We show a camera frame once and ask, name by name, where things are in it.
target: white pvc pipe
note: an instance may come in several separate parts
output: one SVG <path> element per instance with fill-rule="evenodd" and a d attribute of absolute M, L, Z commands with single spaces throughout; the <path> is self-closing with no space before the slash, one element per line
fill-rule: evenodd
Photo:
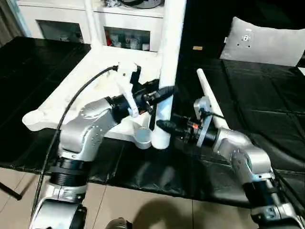
<path fill-rule="evenodd" d="M 159 88 L 174 86 L 183 30 L 186 0 L 166 0 L 164 6 L 163 34 L 160 52 L 162 67 Z M 173 96 L 157 105 L 156 121 L 170 120 Z M 165 149 L 170 143 L 170 134 L 157 125 L 152 133 L 152 145 Z"/>
<path fill-rule="evenodd" d="M 102 36 L 104 35 L 104 29 L 101 29 L 102 34 L 101 36 L 99 36 L 97 33 L 97 26 L 94 19 L 92 0 L 84 0 L 84 4 L 91 36 L 91 48 L 100 48 L 103 46 Z"/>
<path fill-rule="evenodd" d="M 224 116 L 223 112 L 220 109 L 220 106 L 219 106 L 219 104 L 218 104 L 218 102 L 215 98 L 215 95 L 214 95 L 214 93 L 213 93 L 213 91 L 212 91 L 212 89 L 209 85 L 208 80 L 206 79 L 206 76 L 205 76 L 203 70 L 201 68 L 199 68 L 197 70 L 197 74 L 198 74 L 198 78 L 199 78 L 201 87 L 203 89 L 203 93 L 210 100 L 210 103 L 211 103 L 211 106 L 212 106 L 211 107 L 212 112 L 223 117 Z M 216 128 L 229 129 L 229 126 L 228 126 L 225 119 L 213 116 L 213 121 L 214 121 L 214 125 L 215 125 Z"/>

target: tile floor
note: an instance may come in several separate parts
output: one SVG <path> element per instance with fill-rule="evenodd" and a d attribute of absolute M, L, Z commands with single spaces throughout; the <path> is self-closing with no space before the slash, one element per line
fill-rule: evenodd
<path fill-rule="evenodd" d="M 38 176 L 0 168 L 0 181 L 23 198 L 0 191 L 0 228 L 27 229 Z M 119 187 L 89 184 L 86 229 L 103 229 L 124 217 L 134 229 L 255 229 L 249 210 Z"/>

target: black stand leg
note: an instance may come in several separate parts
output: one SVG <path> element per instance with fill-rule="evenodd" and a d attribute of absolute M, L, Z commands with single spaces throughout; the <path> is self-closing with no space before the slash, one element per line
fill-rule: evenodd
<path fill-rule="evenodd" d="M 9 194 L 10 196 L 14 197 L 16 200 L 21 200 L 21 198 L 22 198 L 22 195 L 18 194 L 14 190 L 12 190 L 9 187 L 5 186 L 1 182 L 0 182 L 0 190 L 2 190 L 3 192 L 5 192 L 5 193 Z"/>

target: silver robotic arm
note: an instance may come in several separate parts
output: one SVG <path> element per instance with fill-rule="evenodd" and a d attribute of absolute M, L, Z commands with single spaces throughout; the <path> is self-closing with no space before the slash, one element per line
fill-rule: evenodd
<path fill-rule="evenodd" d="M 251 217 L 260 228 L 278 228 L 287 223 L 288 227 L 304 227 L 304 220 L 298 216 L 291 203 L 277 189 L 275 175 L 268 154 L 253 145 L 244 134 L 230 129 L 213 129 L 210 126 L 212 113 L 207 97 L 194 103 L 196 121 L 188 117 L 184 125 L 171 121 L 157 121 L 163 130 L 182 137 L 186 143 L 198 147 L 207 145 L 213 152 L 223 156 L 232 166 L 251 205 Z"/>
<path fill-rule="evenodd" d="M 81 203 L 91 164 L 105 134 L 134 110 L 138 114 L 150 112 L 154 105 L 173 94 L 173 87 L 158 89 L 158 80 L 143 85 L 132 80 L 133 88 L 128 96 L 125 93 L 91 102 L 62 129 L 59 157 L 32 215 L 30 229 L 84 227 L 87 209 Z"/>

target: black tablecloth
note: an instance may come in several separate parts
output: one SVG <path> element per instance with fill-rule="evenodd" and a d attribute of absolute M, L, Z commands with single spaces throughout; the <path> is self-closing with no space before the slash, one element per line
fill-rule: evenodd
<path fill-rule="evenodd" d="M 31 132 L 21 122 L 60 84 L 89 45 L 16 38 L 0 49 L 0 166 L 38 173 L 54 130 Z M 200 60 L 180 63 L 173 111 L 193 115 L 203 95 L 196 75 L 203 68 L 232 129 L 247 133 L 305 200 L 305 77 L 297 68 Z M 50 164 L 56 159 L 53 149 Z M 168 149 L 139 150 L 105 138 L 91 182 L 184 198 L 248 206 L 228 163 L 210 149 L 177 139 Z"/>

